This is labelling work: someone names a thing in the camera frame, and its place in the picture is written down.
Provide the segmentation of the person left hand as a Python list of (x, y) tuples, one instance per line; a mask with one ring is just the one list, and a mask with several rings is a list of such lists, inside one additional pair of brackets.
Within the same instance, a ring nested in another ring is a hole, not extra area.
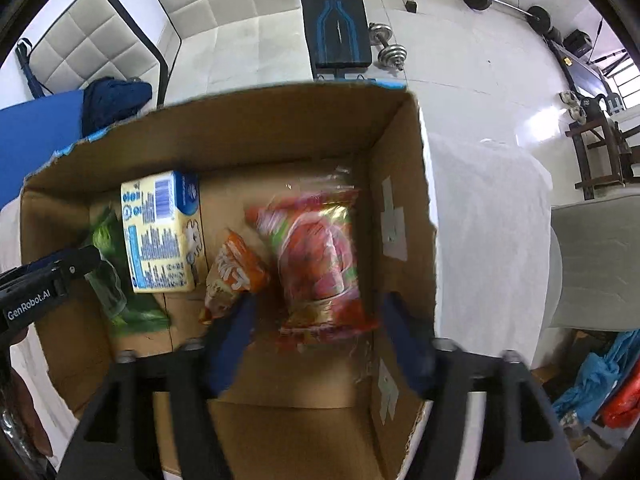
[(13, 367), (10, 367), (10, 370), (18, 414), (20, 414), (27, 433), (29, 434), (29, 437), (32, 438), (32, 443), (35, 445), (35, 448), (42, 455), (50, 458), (53, 456), (51, 442), (47, 435), (47, 431), (44, 430), (40, 417), (35, 410), (32, 395), (20, 374), (18, 374)]

